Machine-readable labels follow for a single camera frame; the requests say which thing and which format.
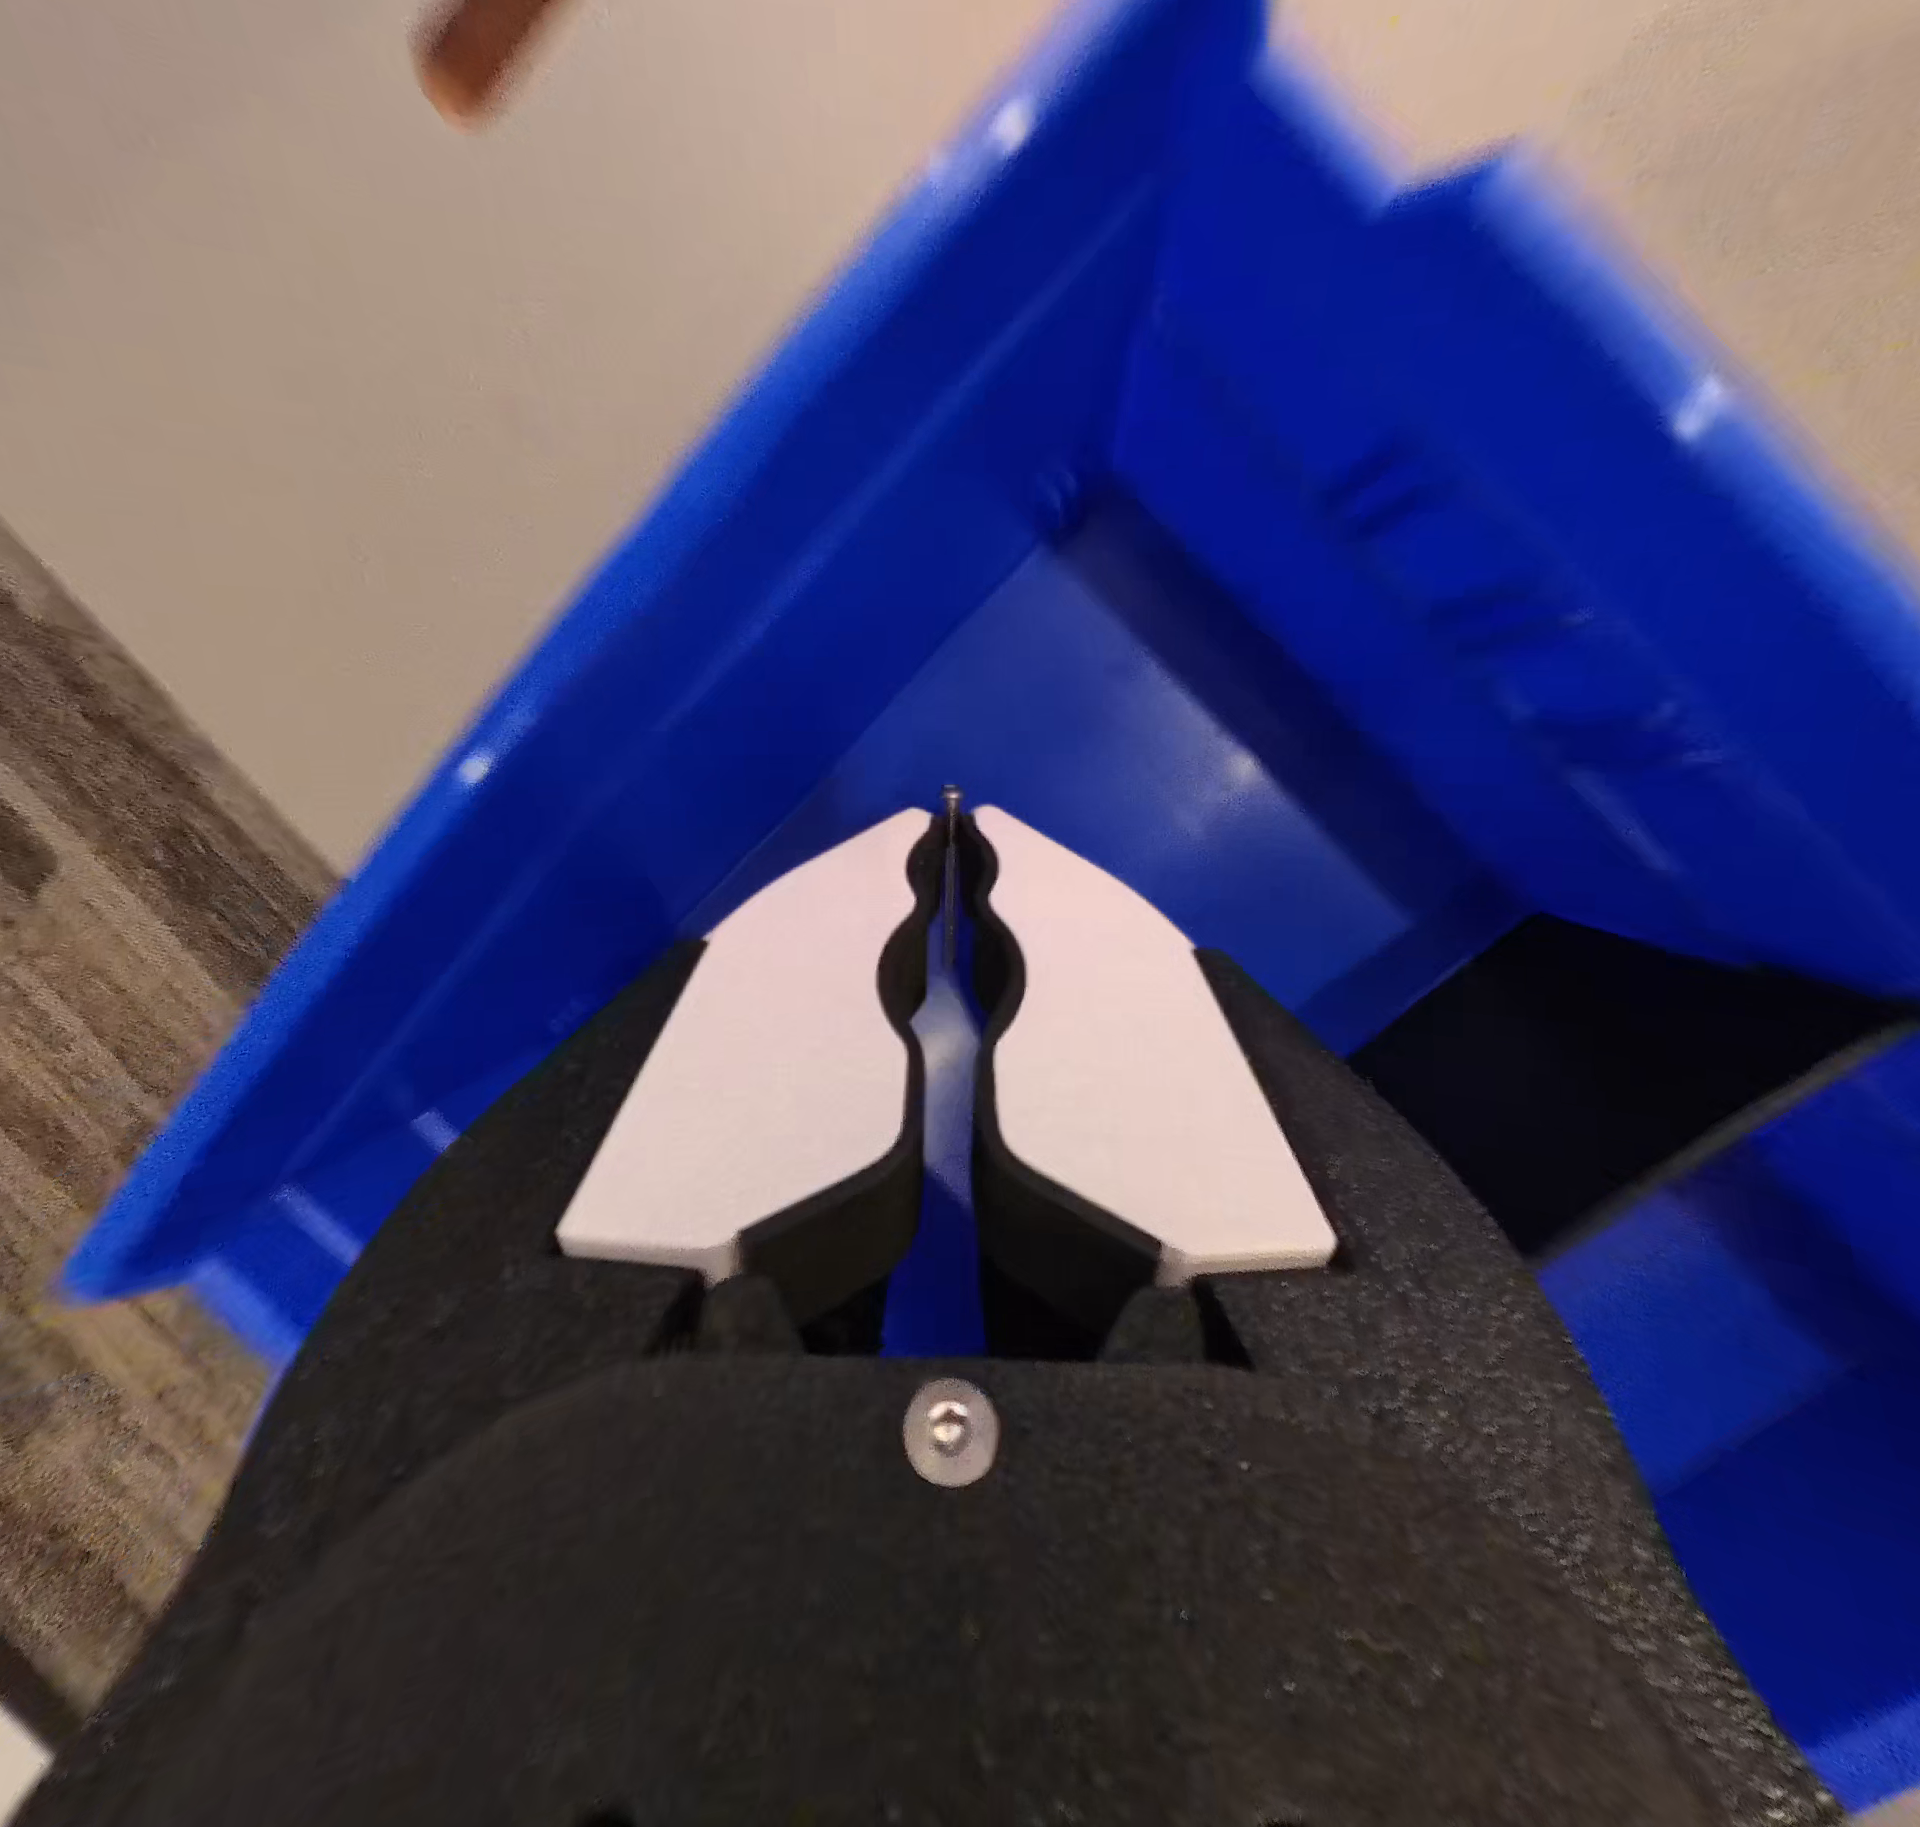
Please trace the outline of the blue plastic bin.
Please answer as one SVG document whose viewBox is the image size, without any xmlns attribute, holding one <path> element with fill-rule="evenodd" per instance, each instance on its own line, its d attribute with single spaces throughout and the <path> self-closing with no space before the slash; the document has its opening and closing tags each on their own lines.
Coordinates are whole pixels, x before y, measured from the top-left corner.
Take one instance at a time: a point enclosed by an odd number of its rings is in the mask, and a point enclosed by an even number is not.
<svg viewBox="0 0 1920 1827">
<path fill-rule="evenodd" d="M 909 1249 L 568 1257 L 705 934 L 905 805 Z M 1004 1272 L 984 805 L 1188 934 L 1330 1266 Z M 175 1283 L 278 1387 L 17 1823 L 1858 1823 L 1915 583 L 1525 160 L 1073 0 L 65 1267 Z"/>
</svg>

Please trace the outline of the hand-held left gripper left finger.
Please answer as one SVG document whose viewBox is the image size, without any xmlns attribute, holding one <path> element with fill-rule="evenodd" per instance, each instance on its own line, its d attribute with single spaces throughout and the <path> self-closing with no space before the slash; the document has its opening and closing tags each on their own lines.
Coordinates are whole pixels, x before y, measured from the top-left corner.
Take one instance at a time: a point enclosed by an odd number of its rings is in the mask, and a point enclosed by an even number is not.
<svg viewBox="0 0 1920 1827">
<path fill-rule="evenodd" d="M 729 1281 L 881 1281 L 918 1227 L 940 822 L 905 805 L 701 943 L 556 1244 Z"/>
</svg>

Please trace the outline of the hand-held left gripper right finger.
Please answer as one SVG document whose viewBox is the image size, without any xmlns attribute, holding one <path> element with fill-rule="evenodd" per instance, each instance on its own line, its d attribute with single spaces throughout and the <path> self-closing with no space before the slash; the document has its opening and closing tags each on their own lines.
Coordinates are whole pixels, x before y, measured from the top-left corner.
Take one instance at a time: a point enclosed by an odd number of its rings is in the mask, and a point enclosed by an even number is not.
<svg viewBox="0 0 1920 1827">
<path fill-rule="evenodd" d="M 984 805 L 978 944 L 1005 931 L 1020 995 L 994 1034 L 1009 1213 L 984 1213 L 1029 1285 L 1185 1285 L 1319 1270 L 1334 1230 L 1198 950 L 1143 893 Z"/>
</svg>

